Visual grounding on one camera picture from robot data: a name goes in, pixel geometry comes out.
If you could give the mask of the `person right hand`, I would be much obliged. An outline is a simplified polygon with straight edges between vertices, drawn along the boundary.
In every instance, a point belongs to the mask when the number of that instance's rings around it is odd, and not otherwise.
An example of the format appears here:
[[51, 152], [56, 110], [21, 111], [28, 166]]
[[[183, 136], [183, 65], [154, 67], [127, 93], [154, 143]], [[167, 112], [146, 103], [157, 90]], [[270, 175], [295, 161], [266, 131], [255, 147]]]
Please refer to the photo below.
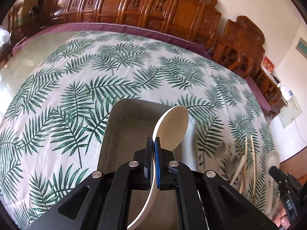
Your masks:
[[278, 210], [276, 215], [272, 218], [272, 221], [277, 225], [277, 227], [283, 227], [284, 229], [288, 229], [288, 227], [290, 227], [290, 222], [284, 208], [280, 208]]

